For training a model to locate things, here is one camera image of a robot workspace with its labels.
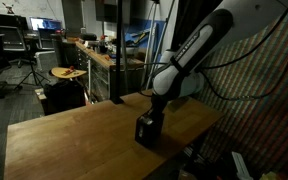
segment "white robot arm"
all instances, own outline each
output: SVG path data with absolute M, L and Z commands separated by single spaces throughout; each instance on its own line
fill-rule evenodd
M 194 69 L 214 50 L 264 29 L 288 7 L 288 0 L 223 0 L 177 52 L 166 52 L 153 75 L 152 108 L 137 120 L 135 139 L 150 146 L 160 135 L 167 101 L 197 92 L 203 78 Z

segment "black cable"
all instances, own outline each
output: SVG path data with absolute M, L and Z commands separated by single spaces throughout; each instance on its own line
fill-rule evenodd
M 276 0 L 277 2 L 279 2 L 282 6 L 287 7 L 284 3 L 282 3 L 280 0 Z
M 151 9 L 150 9 L 150 12 L 148 13 L 148 16 L 147 16 L 147 21 L 146 21 L 146 23 L 145 23 L 145 25 L 144 25 L 144 27 L 143 27 L 143 31 L 142 31 L 142 34 L 143 34 L 143 32 L 145 31 L 145 27 L 147 26 L 147 24 L 148 24 L 148 20 L 149 20 L 149 18 L 150 18 L 150 16 L 151 16 L 151 13 L 152 13 L 152 9 L 153 9 L 153 6 L 154 6 L 154 2 L 152 3 L 152 6 L 151 6 Z
M 207 83 L 209 84 L 211 90 L 213 91 L 213 93 L 218 96 L 219 98 L 223 99 L 223 100 L 228 100 L 228 101 L 249 101 L 249 100 L 255 100 L 255 99 L 261 99 L 261 98 L 264 98 L 268 95 L 270 95 L 272 92 L 275 91 L 275 89 L 279 86 L 279 84 L 282 82 L 286 72 L 288 71 L 288 61 L 287 61 L 287 64 L 282 72 L 282 75 L 280 76 L 280 78 L 278 79 L 278 81 L 276 82 L 276 84 L 273 86 L 273 88 L 265 93 L 265 94 L 262 94 L 262 95 L 259 95 L 259 96 L 240 96 L 240 97 L 235 97 L 235 98 L 227 98 L 227 97 L 223 97 L 221 96 L 219 93 L 216 92 L 216 90 L 214 89 L 212 83 L 210 82 L 210 80 L 208 79 L 208 77 L 206 76 L 206 74 L 203 72 L 203 71 L 200 71 L 202 73 L 202 75 L 205 77 Z
M 216 69 L 216 68 L 221 68 L 221 67 L 225 67 L 228 65 L 231 65 L 233 63 L 236 63 L 242 59 L 244 59 L 245 57 L 249 56 L 250 54 L 252 54 L 256 49 L 258 49 L 271 35 L 272 33 L 276 30 L 276 28 L 281 24 L 281 22 L 284 20 L 284 18 L 286 17 L 286 15 L 288 14 L 288 8 L 284 11 L 284 13 L 282 14 L 282 16 L 279 18 L 279 20 L 277 21 L 277 23 L 274 25 L 274 27 L 270 30 L 270 32 L 255 46 L 253 47 L 248 53 L 244 54 L 243 56 L 234 59 L 228 63 L 225 64 L 221 64 L 221 65 L 217 65 L 217 66 L 211 66 L 211 67 L 200 67 L 199 69 Z
M 51 9 L 53 15 L 54 15 L 55 20 L 57 20 L 57 18 L 56 18 L 56 16 L 55 16 L 55 13 L 54 13 L 54 11 L 53 11 L 53 8 L 52 8 L 51 5 L 50 5 L 50 2 L 49 2 L 48 0 L 46 0 L 46 1 L 47 1 L 48 6 L 49 6 L 50 9 Z
M 143 67 L 143 66 L 150 66 L 150 65 L 156 65 L 156 64 L 165 65 L 165 64 L 168 64 L 168 63 L 147 63 L 147 64 L 142 64 L 142 65 L 136 67 L 136 68 L 134 69 L 134 71 L 136 71 L 138 68 L 141 68 L 141 67 Z M 139 93 L 140 95 L 145 96 L 145 97 L 152 97 L 151 95 L 143 94 L 143 92 L 142 92 L 143 85 L 144 85 L 144 84 L 141 84 L 140 89 L 137 91 L 137 93 Z

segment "wooden tabletop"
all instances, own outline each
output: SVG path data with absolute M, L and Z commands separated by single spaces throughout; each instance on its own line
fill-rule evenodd
M 107 60 L 105 57 L 107 57 L 107 55 L 105 54 L 97 54 L 96 52 L 94 52 L 92 49 L 88 49 L 86 48 L 82 43 L 80 42 L 76 42 L 76 46 L 82 50 L 83 52 L 85 52 L 86 54 L 88 54 L 89 56 L 91 56 L 91 58 L 93 58 L 96 62 L 100 63 L 102 66 L 104 66 L 107 69 L 112 69 L 115 70 L 116 68 L 116 64 L 113 63 L 110 60 Z M 132 63 L 128 64 L 128 68 L 138 68 L 141 67 L 144 63 L 140 60 L 137 59 L 132 59 L 131 60 Z
M 76 77 L 82 76 L 87 73 L 87 71 L 74 70 L 72 73 L 65 75 L 64 73 L 68 69 L 69 68 L 55 67 L 55 68 L 52 68 L 52 74 L 58 78 L 70 79 L 70 78 L 76 78 Z
M 165 108 L 155 148 L 134 140 L 136 119 L 150 107 L 139 94 L 8 126 L 4 178 L 142 179 L 190 144 L 222 113 L 188 98 Z

